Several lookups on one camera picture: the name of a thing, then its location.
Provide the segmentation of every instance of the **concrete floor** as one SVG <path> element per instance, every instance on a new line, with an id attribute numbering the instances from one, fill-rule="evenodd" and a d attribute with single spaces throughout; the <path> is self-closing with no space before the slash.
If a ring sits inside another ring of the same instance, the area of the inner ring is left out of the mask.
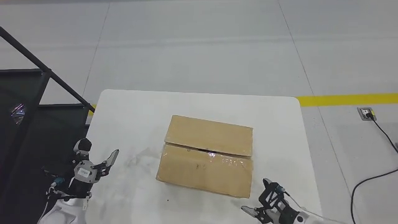
<path id="1" fill-rule="evenodd" d="M 107 88 L 240 95 L 398 92 L 398 0 L 2 0 L 0 24 L 91 103 Z M 0 69 L 33 68 L 0 40 Z M 42 103 L 73 103 L 55 83 Z M 398 156 L 357 106 L 302 108 L 326 217 Z M 372 105 L 393 141 L 397 105 Z M 356 193 L 357 223 L 396 223 L 398 174 Z"/>

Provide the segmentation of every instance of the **yellow stripe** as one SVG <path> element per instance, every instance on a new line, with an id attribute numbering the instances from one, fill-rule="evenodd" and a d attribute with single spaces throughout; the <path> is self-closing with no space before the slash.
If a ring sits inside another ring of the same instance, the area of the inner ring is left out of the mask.
<path id="1" fill-rule="evenodd" d="M 323 95 L 296 97 L 301 107 L 398 104 L 398 93 L 375 93 L 368 95 Z"/>

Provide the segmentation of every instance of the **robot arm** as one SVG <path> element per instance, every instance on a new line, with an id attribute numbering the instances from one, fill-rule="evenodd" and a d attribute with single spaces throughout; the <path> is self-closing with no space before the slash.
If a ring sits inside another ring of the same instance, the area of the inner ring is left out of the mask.
<path id="1" fill-rule="evenodd" d="M 43 216 L 47 205 L 40 217 L 39 224 L 85 224 L 85 212 L 91 198 L 91 188 L 101 177 L 109 174 L 118 157 L 119 150 L 111 153 L 107 160 L 94 165 L 89 160 L 88 152 L 91 142 L 81 139 L 73 148 L 74 156 L 58 173 L 46 173 L 55 177 L 47 192 L 47 199 L 57 200 L 53 208 Z"/>
<path id="2" fill-rule="evenodd" d="M 286 201 L 284 195 L 289 195 L 277 182 L 263 179 L 265 190 L 259 197 L 260 208 L 242 206 L 241 209 L 261 223 L 273 224 L 323 224 L 323 221 L 305 212 L 294 210 Z"/>

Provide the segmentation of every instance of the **wire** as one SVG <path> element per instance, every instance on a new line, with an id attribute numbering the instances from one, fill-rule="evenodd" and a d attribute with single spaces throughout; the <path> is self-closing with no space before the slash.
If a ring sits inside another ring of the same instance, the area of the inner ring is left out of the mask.
<path id="1" fill-rule="evenodd" d="M 47 199 L 47 202 L 45 203 L 45 207 L 44 207 L 43 213 L 42 213 L 42 215 L 40 216 L 39 220 L 37 221 L 37 224 L 39 224 L 40 221 L 42 220 L 42 218 L 43 218 L 43 216 L 44 216 L 44 213 L 45 213 L 45 211 L 47 210 L 47 206 L 48 206 L 48 205 L 49 205 L 49 200 Z"/>
<path id="2" fill-rule="evenodd" d="M 357 185 L 355 185 L 354 190 L 353 190 L 353 193 L 351 194 L 351 218 L 353 219 L 354 224 L 356 224 L 355 218 L 354 218 L 354 213 L 353 213 L 353 205 L 354 205 L 354 194 L 355 194 L 355 190 L 356 190 L 361 184 L 363 184 L 364 182 L 367 182 L 367 181 L 372 180 L 372 179 L 384 177 L 385 175 L 389 175 L 389 174 L 392 174 L 392 173 L 397 172 L 397 171 L 398 171 L 398 169 L 395 169 L 395 170 L 393 170 L 393 171 L 390 171 L 390 172 L 387 172 L 387 173 L 384 173 L 384 174 L 381 174 L 381 175 L 377 175 L 377 176 L 375 176 L 375 177 L 370 177 L 370 178 L 365 179 L 365 180 L 363 180 L 362 182 L 358 183 Z"/>
<path id="3" fill-rule="evenodd" d="M 319 215 L 319 214 L 317 214 L 317 213 L 311 212 L 311 211 L 307 210 L 305 207 L 301 207 L 300 204 L 298 204 L 298 203 L 296 202 L 296 200 L 294 200 L 294 198 L 293 198 L 291 195 L 289 195 L 287 192 L 285 192 L 285 193 L 286 193 L 286 195 L 287 195 L 288 197 L 290 197 L 290 199 L 292 199 L 293 202 L 296 203 L 296 205 L 297 205 L 299 208 L 301 208 L 301 210 L 303 210 L 304 212 L 311 213 L 311 214 L 313 214 L 313 215 L 316 215 L 317 217 L 320 217 L 320 218 L 322 218 L 322 219 L 324 219 L 324 220 L 329 220 L 329 221 L 331 221 L 331 222 L 336 222 L 336 223 L 340 223 L 340 224 L 347 224 L 347 223 L 345 223 L 345 222 L 340 222 L 340 221 L 338 221 L 338 220 L 334 220 L 334 219 L 330 219 L 330 218 L 327 218 L 327 217 L 323 217 L 323 216 L 321 216 L 321 215 Z"/>
<path id="4" fill-rule="evenodd" d="M 392 147 L 394 148 L 394 150 L 398 153 L 398 149 L 397 149 L 396 146 L 392 143 L 390 137 L 387 135 L 386 132 L 383 131 L 383 129 L 381 129 L 381 127 L 380 127 L 380 126 L 376 123 L 376 121 L 374 120 L 374 115 L 373 115 L 372 113 L 368 113 L 368 114 L 366 114 L 366 116 L 367 116 L 368 118 L 370 118 L 371 120 L 373 120 L 373 122 L 374 122 L 374 123 L 376 124 L 376 126 L 380 129 L 380 131 L 382 131 L 382 132 L 384 133 L 384 135 L 386 135 L 388 141 L 390 141 L 391 146 L 392 146 Z M 397 172 L 397 171 L 398 171 L 398 169 L 395 169 L 395 170 L 393 170 L 393 171 L 390 171 L 390 172 L 387 172 L 387 173 L 384 173 L 384 174 L 381 174 L 381 175 L 377 175 L 377 176 L 375 176 L 375 177 L 370 177 L 370 178 L 368 178 L 368 179 L 365 179 L 365 180 L 361 181 L 361 182 L 358 183 L 357 185 L 355 185 L 355 187 L 354 187 L 354 189 L 353 189 L 353 193 L 351 194 L 351 218 L 353 219 L 353 223 L 354 223 L 354 224 L 356 224 L 356 222 L 355 222 L 355 217 L 354 217 L 354 211 L 353 211 L 355 190 L 356 190 L 361 184 L 363 184 L 364 182 L 367 182 L 367 181 L 372 180 L 372 179 L 384 177 L 385 175 L 389 175 L 389 174 L 392 174 L 392 173 Z"/>
<path id="5" fill-rule="evenodd" d="M 49 205 L 49 200 L 50 200 L 50 192 L 51 192 L 52 189 L 53 189 L 53 185 L 51 185 L 51 186 L 49 187 L 49 190 L 45 192 L 45 195 L 47 196 L 47 201 L 46 201 L 46 203 L 45 203 L 45 207 L 44 207 L 43 213 L 42 213 L 42 215 L 40 216 L 39 220 L 37 221 L 37 224 L 40 223 L 40 221 L 42 220 L 42 218 L 43 218 L 43 216 L 44 216 L 45 211 L 47 210 L 47 207 L 48 207 L 48 205 Z"/>
<path id="6" fill-rule="evenodd" d="M 381 131 L 382 133 L 384 133 L 384 135 L 386 135 L 388 141 L 390 141 L 391 146 L 394 148 L 394 150 L 396 150 L 396 153 L 398 153 L 398 149 L 397 149 L 396 146 L 392 143 L 392 141 L 391 141 L 390 137 L 387 135 L 387 133 L 385 133 L 385 132 L 383 131 L 383 129 L 381 129 L 381 127 L 378 125 L 378 123 L 376 122 L 376 120 L 374 120 L 373 117 L 371 117 L 371 119 L 373 120 L 373 123 L 375 123 L 376 126 L 380 129 L 380 131 Z"/>

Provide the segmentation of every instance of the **electrical socket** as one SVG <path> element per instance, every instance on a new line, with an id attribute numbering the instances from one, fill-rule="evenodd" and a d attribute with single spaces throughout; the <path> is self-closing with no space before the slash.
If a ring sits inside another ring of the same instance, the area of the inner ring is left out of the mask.
<path id="1" fill-rule="evenodd" d="M 360 115 L 362 120 L 372 121 L 371 118 L 366 117 L 366 114 L 368 114 L 368 113 L 373 114 L 374 120 L 377 120 L 376 119 L 376 115 L 374 115 L 374 111 L 373 111 L 373 109 L 371 107 L 362 107 L 362 108 L 356 108 L 356 109 L 358 110 L 358 113 L 359 113 L 359 115 Z"/>

